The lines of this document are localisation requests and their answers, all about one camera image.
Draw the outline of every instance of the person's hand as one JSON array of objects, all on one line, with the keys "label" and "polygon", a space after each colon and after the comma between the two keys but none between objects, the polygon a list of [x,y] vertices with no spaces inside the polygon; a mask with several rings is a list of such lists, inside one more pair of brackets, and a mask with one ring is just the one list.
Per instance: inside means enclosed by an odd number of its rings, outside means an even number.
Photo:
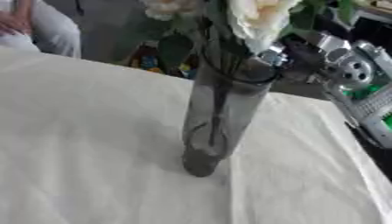
[{"label": "person's hand", "polygon": [[0,35],[7,33],[15,35],[17,32],[31,34],[30,21],[24,17],[0,11]]}]

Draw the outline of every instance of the person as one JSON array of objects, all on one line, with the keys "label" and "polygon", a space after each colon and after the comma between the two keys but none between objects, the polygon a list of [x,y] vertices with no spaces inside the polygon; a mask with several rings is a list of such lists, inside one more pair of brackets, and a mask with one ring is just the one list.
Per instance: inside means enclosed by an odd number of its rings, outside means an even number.
[{"label": "person", "polygon": [[78,26],[44,0],[0,0],[0,46],[39,52],[34,44],[50,53],[79,58],[81,38]]}]

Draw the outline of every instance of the vase base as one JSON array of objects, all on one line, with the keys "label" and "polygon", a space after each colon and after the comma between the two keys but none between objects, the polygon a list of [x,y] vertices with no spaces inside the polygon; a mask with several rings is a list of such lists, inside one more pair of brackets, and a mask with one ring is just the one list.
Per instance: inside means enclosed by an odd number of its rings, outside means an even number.
[{"label": "vase base", "polygon": [[186,150],[182,157],[185,170],[198,178],[213,174],[219,162],[217,157],[211,157],[202,150]]}]

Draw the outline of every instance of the table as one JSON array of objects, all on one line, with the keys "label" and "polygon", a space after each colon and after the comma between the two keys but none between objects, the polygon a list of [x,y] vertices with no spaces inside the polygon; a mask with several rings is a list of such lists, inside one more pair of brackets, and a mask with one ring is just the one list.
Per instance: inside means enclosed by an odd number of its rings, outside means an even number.
[{"label": "table", "polygon": [[392,186],[328,101],[270,94],[209,178],[179,157],[192,83],[0,48],[0,223],[390,223]]}]

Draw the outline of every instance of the person's knee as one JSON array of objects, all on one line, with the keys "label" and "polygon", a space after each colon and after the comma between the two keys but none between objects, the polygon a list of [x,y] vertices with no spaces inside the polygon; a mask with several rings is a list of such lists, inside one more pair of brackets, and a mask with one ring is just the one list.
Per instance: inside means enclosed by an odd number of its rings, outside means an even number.
[{"label": "person's knee", "polygon": [[79,47],[81,41],[81,31],[74,21],[71,19],[66,19],[61,24],[61,27],[57,29],[56,34],[57,41],[68,46]]},{"label": "person's knee", "polygon": [[59,30],[60,38],[71,45],[78,45],[81,41],[81,31],[71,19],[64,22],[62,29]]},{"label": "person's knee", "polygon": [[30,52],[39,52],[39,49],[32,43],[30,36],[21,33],[15,35],[3,34],[0,36],[0,46],[8,46]]}]

